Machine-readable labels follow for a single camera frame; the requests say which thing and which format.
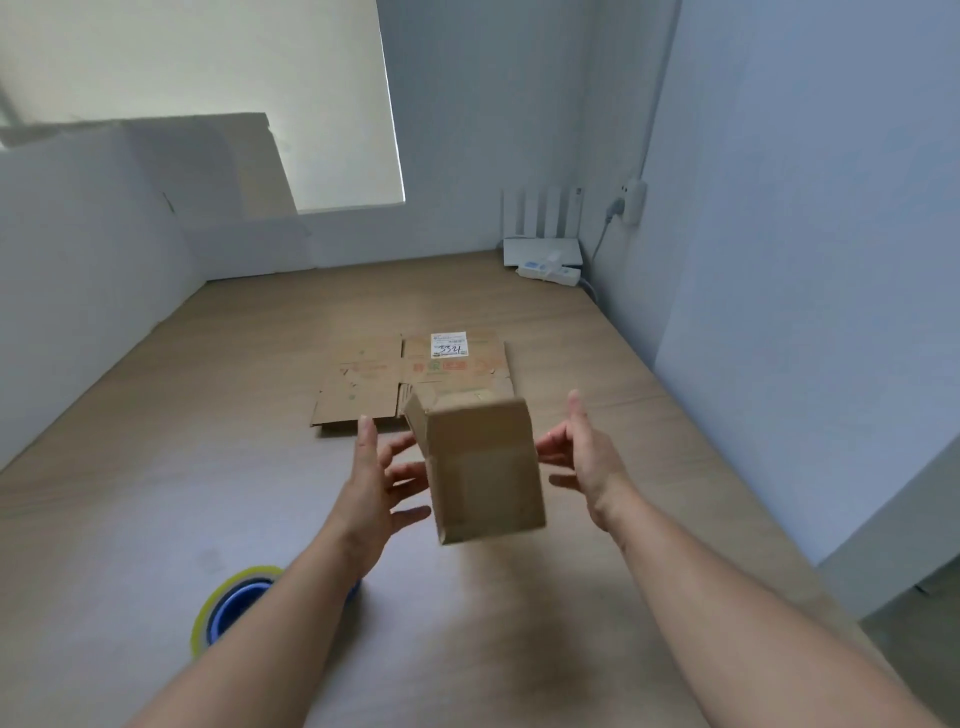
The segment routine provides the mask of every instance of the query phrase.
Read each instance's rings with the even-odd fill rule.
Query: box flap
[[[399,336],[384,336],[332,346],[311,424],[346,422],[360,415],[396,417],[402,344]]]

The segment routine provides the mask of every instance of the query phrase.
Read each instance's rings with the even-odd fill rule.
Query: cardboard box
[[[404,415],[426,461],[441,544],[546,525],[530,413],[495,332],[377,337],[331,353],[313,425]]]
[[[403,411],[426,460],[441,544],[546,525],[524,400],[418,384]]]
[[[311,424],[356,422],[360,415],[400,417],[417,384],[430,384],[438,394],[486,389],[512,397],[514,384],[496,332],[471,329],[459,333],[466,339],[463,349],[467,355],[438,352],[433,356],[431,334],[406,338],[395,334],[334,344],[321,374]]]

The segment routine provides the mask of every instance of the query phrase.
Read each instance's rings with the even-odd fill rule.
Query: white wall
[[[960,430],[958,39],[953,0],[684,3],[606,281],[813,563]]]
[[[578,156],[584,186],[580,239],[588,255],[596,250],[607,206],[622,196],[620,185],[639,172],[646,155],[679,9],[680,0],[598,4]],[[658,197],[657,211],[664,200]],[[595,264],[588,267],[590,279],[601,290],[613,289],[609,283],[623,268],[634,230],[624,228],[619,217],[611,222]],[[649,296],[650,286],[661,281],[661,276],[653,277],[637,290]],[[601,303],[610,313],[609,297]]]
[[[123,130],[0,153],[0,468],[203,279]]]
[[[375,0],[0,0],[26,123],[266,111],[300,210],[403,200]]]
[[[380,0],[404,206],[308,215],[318,266],[500,239],[500,188],[577,183],[592,0]]]

